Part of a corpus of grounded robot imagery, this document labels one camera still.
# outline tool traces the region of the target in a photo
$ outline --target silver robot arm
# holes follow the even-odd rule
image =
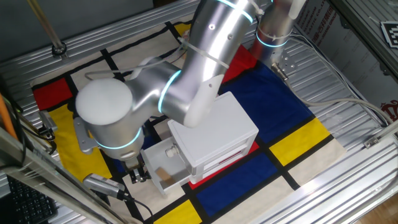
[[[304,0],[274,1],[285,10],[286,2],[292,7]],[[90,82],[79,92],[76,109],[96,143],[109,157],[128,161],[139,155],[141,127],[156,111],[190,128],[200,124],[255,15],[253,0],[203,0],[181,70],[163,62],[134,71],[137,78],[126,83],[112,78]],[[159,60],[147,58],[141,65]]]

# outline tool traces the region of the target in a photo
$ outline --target table surface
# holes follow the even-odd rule
[[[143,23],[145,26],[150,27],[154,22],[160,24],[191,14],[197,4],[198,1],[181,0],[165,8],[157,9],[156,21],[148,20]],[[128,21],[132,24],[134,19],[128,19]],[[111,27],[117,28],[119,25],[120,23],[117,23],[116,25],[111,25]],[[251,46],[255,38],[255,28],[256,24],[253,24],[243,40],[243,45],[247,48]],[[131,37],[137,34],[137,30],[137,26],[132,25],[130,30],[124,30],[129,35],[124,32],[115,32],[112,34],[114,37],[113,41]],[[73,46],[76,38],[70,42]],[[93,48],[92,42],[87,41],[87,44],[81,42],[81,49],[76,47],[75,50],[80,50],[84,53],[72,55],[71,61],[79,60],[88,53],[92,54],[98,49],[103,49],[109,45],[109,39],[102,39],[102,42],[98,43],[98,46]],[[18,76],[19,84],[14,85],[12,91],[20,96],[19,103],[26,111],[24,115],[36,125],[41,124],[37,119],[37,105],[32,98],[32,93],[25,90],[26,83],[29,83],[32,77],[39,77],[48,71],[66,65],[65,62],[60,62],[56,58],[46,57],[47,51],[48,49],[43,49],[36,52],[37,58],[42,57],[40,60],[34,59],[34,54],[31,54],[12,62],[0,64],[0,72],[5,71],[8,83],[13,82],[13,79],[10,78],[13,74],[18,72],[23,74]],[[350,91],[338,77],[324,66],[313,51],[306,47],[289,41],[285,48],[284,58],[287,58],[284,68],[290,82],[294,89],[298,91],[298,94],[306,100],[324,101],[351,96]],[[381,130],[379,123],[374,119],[373,115],[368,113],[368,110],[352,103],[311,107],[310,110],[348,152],[338,162],[290,194],[276,206],[264,211],[263,214],[259,214],[259,218],[255,223],[333,222],[336,218],[349,212],[352,208],[374,195],[395,176],[395,170],[398,167],[396,139],[386,139],[371,149],[366,149],[363,146],[365,140]],[[53,157],[59,161],[57,154],[53,155]],[[0,195],[4,190],[7,190],[6,178],[5,175],[0,175]],[[383,198],[374,202],[360,214],[357,214],[357,217],[360,217],[397,191],[398,188],[394,188]],[[69,208],[59,203],[57,205],[59,206],[58,215],[50,220],[51,223],[92,223]]]

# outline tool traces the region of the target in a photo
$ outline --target yellow square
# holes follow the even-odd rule
[[[330,135],[318,118],[313,119],[270,147],[279,162],[286,166]]]
[[[177,32],[180,34],[180,36],[182,36],[182,34],[183,34],[185,31],[191,29],[191,24],[188,24],[188,25],[186,25],[186,24],[179,24],[179,25],[176,25],[176,26],[174,26],[174,27],[175,27],[175,29],[177,30]]]
[[[155,221],[155,224],[199,224],[201,218],[193,207],[190,200],[179,205],[162,218]]]

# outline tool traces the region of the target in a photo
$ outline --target black cable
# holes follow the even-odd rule
[[[26,159],[26,141],[25,141],[25,133],[24,130],[22,129],[22,124],[21,120],[19,119],[18,112],[16,110],[15,103],[11,101],[11,107],[14,112],[15,118],[16,118],[16,127],[15,130],[17,132],[17,136],[19,141],[22,144],[22,159],[21,159],[21,166],[24,165],[25,159]]]
[[[46,140],[46,141],[53,141],[55,139],[54,135],[51,135],[51,138],[46,138],[46,137],[43,137],[43,136],[40,136],[40,135],[34,133],[33,131],[31,131],[29,128],[27,128],[25,126],[22,126],[22,128],[25,129],[25,131],[31,133],[31,135],[33,135],[33,136],[35,136],[35,137],[37,137],[39,139],[43,139],[43,140]]]
[[[51,145],[51,151],[49,152],[49,155],[51,156],[55,150],[57,150],[57,143],[55,143],[54,141],[50,141],[50,145]]]
[[[130,200],[133,202],[136,202],[140,205],[142,205],[144,208],[146,208],[148,210],[148,212],[150,213],[150,219],[152,220],[152,224],[155,223],[155,218],[154,218],[154,214],[152,213],[152,211],[150,210],[150,208],[148,206],[146,206],[144,203],[137,201],[135,198],[133,198],[132,196],[125,196],[124,195],[124,199],[125,200]]]
[[[185,50],[184,53],[182,53],[177,59],[175,59],[174,61],[172,61],[170,63],[174,63],[174,62],[178,61],[183,55],[185,55],[185,53],[187,53],[187,50]]]

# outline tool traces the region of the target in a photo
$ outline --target metal grating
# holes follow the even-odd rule
[[[349,90],[313,51],[289,42],[285,52],[297,65],[297,69],[288,76],[300,96],[310,101],[351,97]],[[333,223],[396,175],[396,139],[387,139],[371,149],[363,145],[381,128],[362,106],[338,103],[310,109],[348,152],[254,223]],[[392,190],[352,219],[365,214],[397,191],[398,188]]]
[[[379,22],[398,21],[398,14],[385,0],[330,0],[331,5],[350,24],[368,49],[378,58],[385,72],[398,78],[398,49],[390,48]]]

